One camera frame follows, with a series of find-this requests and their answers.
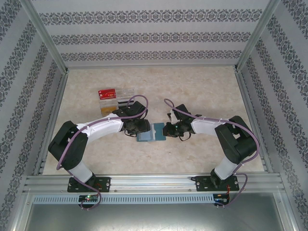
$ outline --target metal plate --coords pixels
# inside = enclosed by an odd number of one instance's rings
[[[212,184],[210,176],[196,176],[196,188],[198,192],[214,192],[227,191],[227,186],[230,186],[230,191],[239,191],[239,183],[236,176],[229,177],[228,181],[221,184],[218,189]]]
[[[110,177],[96,177],[94,188],[98,189],[101,193],[107,193],[110,189]],[[83,185],[80,185],[73,177],[69,179],[67,191],[69,193],[92,193],[95,192]]]

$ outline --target marble-patterned floor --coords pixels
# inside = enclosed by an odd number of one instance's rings
[[[85,123],[101,118],[98,90],[134,88],[149,99],[150,123],[168,122],[170,108],[185,104],[192,114],[213,118],[248,117],[231,66],[145,67],[71,70],[57,118],[55,132],[68,120]],[[210,172],[223,158],[217,137],[192,135],[188,141],[167,137],[166,141],[136,142],[123,132],[102,137],[87,146],[83,160],[95,174],[150,174]],[[45,175],[56,171],[57,161],[48,154]],[[264,171],[260,157],[239,171]]]

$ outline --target damask pattern wall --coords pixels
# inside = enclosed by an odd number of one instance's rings
[[[68,67],[236,64],[269,0],[34,0]]]
[[[308,230],[308,2],[282,0],[242,75],[271,164]]]
[[[0,231],[32,175],[62,73],[18,0],[0,1]]]

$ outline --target enclosure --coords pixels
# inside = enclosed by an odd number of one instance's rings
[[[2,0],[0,230],[308,230],[307,0]],[[81,211],[48,145],[62,124],[102,118],[98,91],[134,89],[150,123],[170,108],[238,115],[260,153],[236,175],[242,193],[198,191],[225,154],[215,136],[87,145],[109,177]],[[143,99],[136,98],[143,105]],[[236,196],[230,192],[230,200]]]

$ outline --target red card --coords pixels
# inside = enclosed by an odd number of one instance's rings
[[[116,91],[115,91],[115,89],[99,90],[98,95],[100,97],[100,100],[115,99],[116,98]]]

